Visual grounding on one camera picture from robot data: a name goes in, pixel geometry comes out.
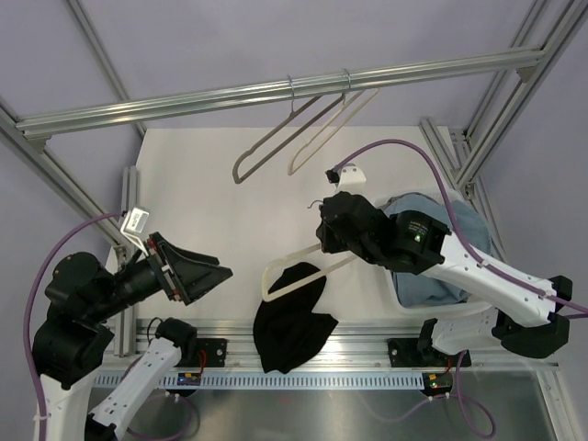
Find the cream hanger of black garment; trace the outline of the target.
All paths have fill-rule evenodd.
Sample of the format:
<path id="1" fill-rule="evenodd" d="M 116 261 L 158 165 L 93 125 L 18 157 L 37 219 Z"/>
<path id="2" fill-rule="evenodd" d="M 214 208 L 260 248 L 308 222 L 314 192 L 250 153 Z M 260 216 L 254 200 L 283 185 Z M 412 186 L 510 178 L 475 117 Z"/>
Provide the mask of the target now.
<path id="1" fill-rule="evenodd" d="M 349 252 L 344 253 L 342 260 L 332 263 L 329 266 L 322 266 L 315 268 L 311 262 L 306 260 L 311 254 L 316 254 L 322 250 L 322 245 L 316 243 L 306 248 L 300 249 L 292 254 L 279 257 L 269 262 L 263 271 L 261 276 L 261 298 L 265 303 L 273 302 L 275 300 L 284 298 L 294 291 L 304 288 L 310 283 L 318 281 L 323 277 L 329 276 L 331 273 L 348 266 L 356 257 Z M 272 288 L 273 281 L 272 276 L 277 274 L 277 271 L 281 269 L 286 271 L 287 269 L 301 270 L 301 276 L 294 276 L 294 279 L 290 282 L 284 282 L 280 288 Z"/>

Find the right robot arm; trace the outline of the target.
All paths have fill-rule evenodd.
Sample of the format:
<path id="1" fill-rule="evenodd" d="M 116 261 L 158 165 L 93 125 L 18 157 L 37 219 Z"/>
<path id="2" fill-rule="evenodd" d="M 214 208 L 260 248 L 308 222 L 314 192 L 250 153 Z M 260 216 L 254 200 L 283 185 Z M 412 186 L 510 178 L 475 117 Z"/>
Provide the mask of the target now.
<path id="1" fill-rule="evenodd" d="M 490 304 L 476 315 L 426 320 L 416 347 L 425 363 L 493 345 L 545 359 L 569 342 L 571 324 L 560 315 L 571 299 L 566 277 L 531 277 L 478 251 L 456 228 L 415 210 L 387 216 L 360 195 L 326 198 L 320 216 L 316 235 L 324 253 L 350 252 L 394 275 L 446 282 Z"/>

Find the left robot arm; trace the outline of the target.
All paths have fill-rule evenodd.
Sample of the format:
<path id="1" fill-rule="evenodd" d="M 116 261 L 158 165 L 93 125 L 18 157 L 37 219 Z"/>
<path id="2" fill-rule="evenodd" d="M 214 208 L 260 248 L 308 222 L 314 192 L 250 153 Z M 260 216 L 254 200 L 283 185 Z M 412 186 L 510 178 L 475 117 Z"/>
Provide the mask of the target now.
<path id="1" fill-rule="evenodd" d="M 114 338 L 107 320 L 159 292 L 190 305 L 232 275 L 218 258 L 181 249 L 158 232 L 116 273 L 87 252 L 64 257 L 45 288 L 50 307 L 30 349 L 38 438 L 120 440 L 171 368 L 204 365 L 206 355 L 196 327 L 167 318 L 120 384 L 90 409 L 91 390 Z"/>

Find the black garment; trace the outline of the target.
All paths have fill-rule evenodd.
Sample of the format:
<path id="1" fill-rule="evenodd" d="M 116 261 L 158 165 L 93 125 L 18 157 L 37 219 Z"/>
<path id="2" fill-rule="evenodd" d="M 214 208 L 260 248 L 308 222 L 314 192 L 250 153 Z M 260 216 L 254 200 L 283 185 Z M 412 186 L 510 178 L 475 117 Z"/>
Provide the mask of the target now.
<path id="1" fill-rule="evenodd" d="M 320 277 L 273 301 L 263 301 L 255 315 L 253 337 L 265 373 L 287 374 L 317 356 L 338 321 L 313 309 L 327 277 Z"/>

